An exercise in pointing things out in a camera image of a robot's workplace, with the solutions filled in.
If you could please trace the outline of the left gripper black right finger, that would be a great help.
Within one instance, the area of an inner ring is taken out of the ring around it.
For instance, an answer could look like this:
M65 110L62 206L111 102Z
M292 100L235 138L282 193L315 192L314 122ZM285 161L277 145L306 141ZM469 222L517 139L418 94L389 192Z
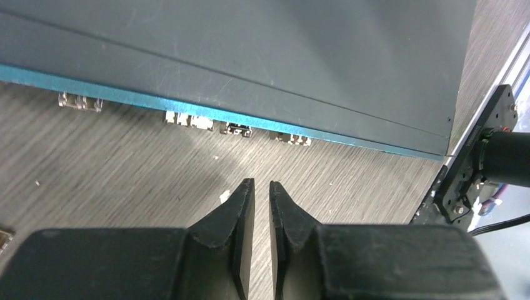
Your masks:
M276 299L504 299L478 243L444 225L323 224L269 185Z

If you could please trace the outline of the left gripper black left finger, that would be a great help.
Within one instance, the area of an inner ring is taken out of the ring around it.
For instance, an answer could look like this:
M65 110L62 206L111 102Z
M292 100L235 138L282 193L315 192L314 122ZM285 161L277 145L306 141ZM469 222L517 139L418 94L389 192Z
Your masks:
M1 275L2 299L247 299L254 180L187 228L43 229Z

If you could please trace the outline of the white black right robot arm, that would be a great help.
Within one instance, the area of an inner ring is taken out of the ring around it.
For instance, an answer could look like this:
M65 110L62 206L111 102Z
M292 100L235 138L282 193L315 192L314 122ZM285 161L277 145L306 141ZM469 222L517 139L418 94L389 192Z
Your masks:
M473 163L488 181L528 188L529 133L491 133L475 145Z

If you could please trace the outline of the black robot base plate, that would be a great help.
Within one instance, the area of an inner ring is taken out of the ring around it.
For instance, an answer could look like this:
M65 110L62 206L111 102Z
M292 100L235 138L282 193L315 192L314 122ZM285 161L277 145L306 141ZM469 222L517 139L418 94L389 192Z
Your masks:
M459 151L443 165L410 224L453 225L467 231L478 209L474 207L485 187L495 182L482 174L479 162L486 141L499 132L510 133L518 121L513 89L499 85L479 114Z

